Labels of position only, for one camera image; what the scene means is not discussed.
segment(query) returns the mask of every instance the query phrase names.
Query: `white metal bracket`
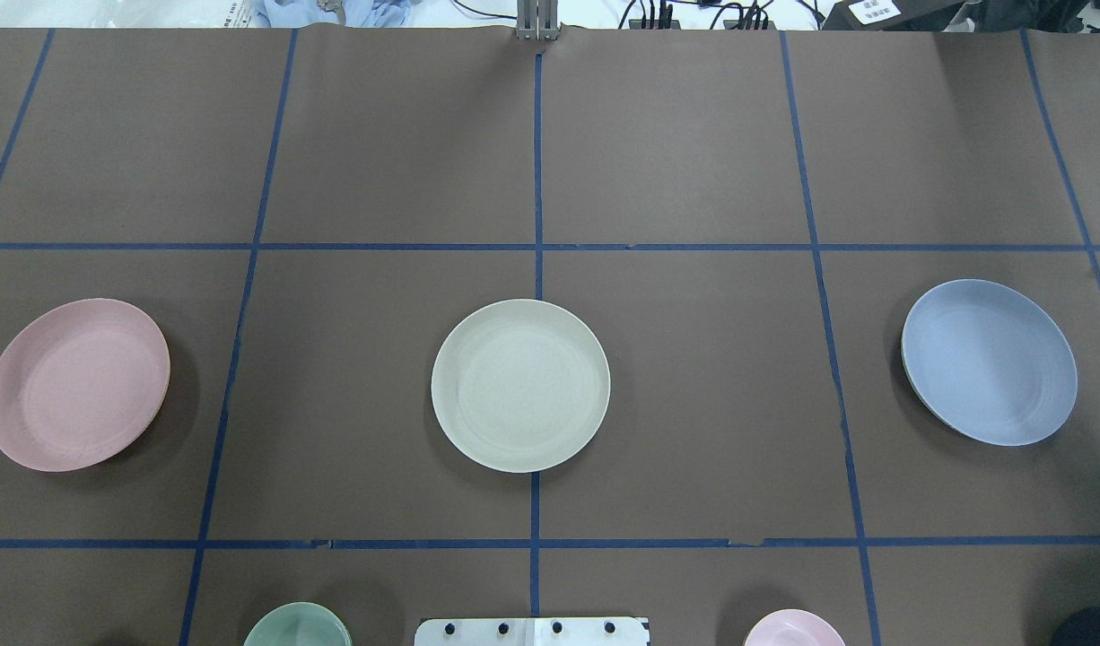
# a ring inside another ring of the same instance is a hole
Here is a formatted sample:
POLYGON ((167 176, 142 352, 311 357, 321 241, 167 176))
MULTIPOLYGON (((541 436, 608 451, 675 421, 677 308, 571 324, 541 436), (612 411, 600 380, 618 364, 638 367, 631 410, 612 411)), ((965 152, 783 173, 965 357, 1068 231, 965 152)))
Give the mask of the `white metal bracket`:
POLYGON ((428 620, 415 646, 650 646, 640 617, 428 620))
POLYGON ((518 0, 518 40, 557 41, 558 0, 518 0))

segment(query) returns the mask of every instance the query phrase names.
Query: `green bowl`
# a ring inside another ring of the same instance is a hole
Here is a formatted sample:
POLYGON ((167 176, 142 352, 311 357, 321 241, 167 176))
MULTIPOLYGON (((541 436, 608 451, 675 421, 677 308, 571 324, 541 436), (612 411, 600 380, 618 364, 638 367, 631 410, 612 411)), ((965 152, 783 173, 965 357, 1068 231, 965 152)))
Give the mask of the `green bowl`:
POLYGON ((243 646, 352 646, 346 626, 322 605, 307 601, 279 605, 267 613, 243 646))

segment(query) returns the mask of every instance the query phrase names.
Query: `pink plate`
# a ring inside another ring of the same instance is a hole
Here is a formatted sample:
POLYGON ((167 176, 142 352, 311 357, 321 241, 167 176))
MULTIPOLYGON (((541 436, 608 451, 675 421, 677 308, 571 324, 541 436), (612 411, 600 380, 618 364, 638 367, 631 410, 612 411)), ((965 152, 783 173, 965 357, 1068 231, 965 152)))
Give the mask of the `pink plate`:
POLYGON ((824 618, 804 610, 778 610, 754 626, 746 646, 845 646, 824 618))
POLYGON ((168 393, 163 332, 111 298, 59 306, 0 355, 0 450, 37 471, 102 462, 135 441, 168 393))

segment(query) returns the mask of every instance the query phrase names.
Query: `vertical blue line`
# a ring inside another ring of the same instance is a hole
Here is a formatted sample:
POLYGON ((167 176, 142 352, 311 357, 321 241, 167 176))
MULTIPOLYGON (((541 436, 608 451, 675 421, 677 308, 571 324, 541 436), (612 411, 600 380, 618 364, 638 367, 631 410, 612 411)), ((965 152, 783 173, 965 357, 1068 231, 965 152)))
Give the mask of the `vertical blue line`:
POLYGON ((36 92, 36 85, 41 80, 41 73, 44 70, 46 53, 51 50, 51 41, 55 37, 55 30, 50 29, 44 40, 44 47, 41 48, 41 57, 36 61, 36 68, 32 70, 32 79, 28 83, 28 90, 24 91, 24 99, 20 103, 20 111, 16 113, 16 122, 12 123, 12 132, 8 135, 8 144, 0 155, 0 180, 3 179, 3 172, 8 169, 8 160, 12 157, 12 149, 16 146, 16 136, 20 135, 20 128, 24 124, 24 116, 28 114, 28 106, 32 102, 32 95, 36 92))
POLYGON ((829 349, 829 375, 837 391, 837 406, 840 409, 840 433, 845 441, 845 478, 849 482, 849 502, 854 507, 854 527, 857 530, 858 552, 861 559, 861 583, 865 585, 865 604, 869 612, 869 632, 873 646, 881 646, 881 629, 878 623, 877 594, 873 592, 873 576, 869 569, 869 548, 865 543, 865 523, 861 517, 861 494, 857 485, 857 467, 854 463, 854 441, 849 437, 849 415, 845 409, 845 388, 840 383, 840 366, 837 363, 837 343, 834 340, 833 318, 829 317, 829 295, 825 291, 825 270, 821 264, 821 243, 817 225, 813 217, 813 195, 810 191, 810 175, 805 166, 805 145, 801 142, 801 119, 796 111, 796 92, 793 90, 793 69, 789 61, 789 41, 784 32, 781 39, 781 61, 785 73, 785 90, 789 95, 789 116, 793 127, 793 143, 796 146, 796 168, 801 175, 801 196, 805 202, 805 223, 810 228, 810 245, 813 252, 813 273, 821 298, 821 320, 825 327, 825 344, 829 349))
POLYGON ((299 32, 290 30, 290 42, 287 45, 287 65, 283 73, 283 87, 279 89, 279 107, 275 110, 275 130, 271 132, 271 152, 267 154, 266 172, 263 176, 263 191, 260 195, 258 216, 255 219, 255 237, 251 242, 251 260, 246 262, 246 278, 243 283, 243 295, 239 303, 239 318, 235 322, 235 339, 231 344, 231 364, 227 369, 227 384, 222 390, 222 408, 219 413, 219 429, 215 436, 215 449, 211 455, 211 470, 207 479, 207 493, 202 499, 202 515, 198 525, 198 544, 195 547, 193 561, 193 578, 187 587, 187 604, 184 606, 184 621, 179 629, 179 646, 187 646, 190 638, 190 624, 195 615, 195 599, 198 596, 198 581, 202 573, 202 552, 206 550, 207 536, 211 526, 211 510, 215 504, 215 488, 219 479, 219 466, 222 462, 222 446, 227 438, 227 417, 231 407, 231 388, 235 385, 239 371, 239 351, 242 347, 243 322, 246 320, 246 306, 251 302, 251 289, 255 283, 255 265, 258 263, 260 240, 263 237, 263 226, 266 220, 267 197, 271 196, 271 178, 275 173, 275 156, 279 154, 279 134, 283 132, 283 114, 287 108, 287 90, 290 87, 290 70, 295 65, 295 46, 299 42, 299 32))
POLYGON ((1056 167, 1059 168, 1059 176, 1064 182, 1064 191, 1068 194, 1068 204, 1071 205, 1072 216, 1076 216, 1076 226, 1080 230, 1080 238, 1084 239, 1084 249, 1088 252, 1088 262, 1092 265, 1092 274, 1097 277, 1097 287, 1100 289, 1100 261, 1097 260, 1097 252, 1092 249, 1092 237, 1088 233, 1088 225, 1084 220, 1084 211, 1080 210, 1080 201, 1076 199, 1076 189, 1072 188, 1072 180, 1068 175, 1068 164, 1064 163, 1064 155, 1059 152, 1059 142, 1056 140, 1056 132, 1052 127, 1049 108, 1045 105, 1045 95, 1041 90, 1041 79, 1037 78, 1037 63, 1033 57, 1033 47, 1030 45, 1030 33, 1021 28, 1021 47, 1024 50, 1024 62, 1030 67, 1030 78, 1033 80, 1033 91, 1037 97, 1037 107, 1041 108, 1041 119, 1045 125, 1045 133, 1049 136, 1049 144, 1056 157, 1056 167))
MULTIPOLYGON (((542 54, 534 57, 534 297, 542 299, 542 54)), ((541 614, 542 474, 530 473, 530 616, 541 614)))

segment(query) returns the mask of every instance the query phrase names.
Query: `light blue plate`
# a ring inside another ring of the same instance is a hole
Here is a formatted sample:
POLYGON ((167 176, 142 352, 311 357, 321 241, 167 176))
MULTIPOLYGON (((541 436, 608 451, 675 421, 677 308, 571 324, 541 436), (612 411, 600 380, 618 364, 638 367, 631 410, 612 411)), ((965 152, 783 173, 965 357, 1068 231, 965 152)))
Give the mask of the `light blue plate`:
POLYGON ((350 646, 350 634, 331 610, 300 601, 267 613, 243 646, 350 646))
POLYGON ((989 281, 928 289, 905 319, 902 358, 924 405, 988 445, 1041 441, 1076 404, 1076 361, 1056 322, 989 281))

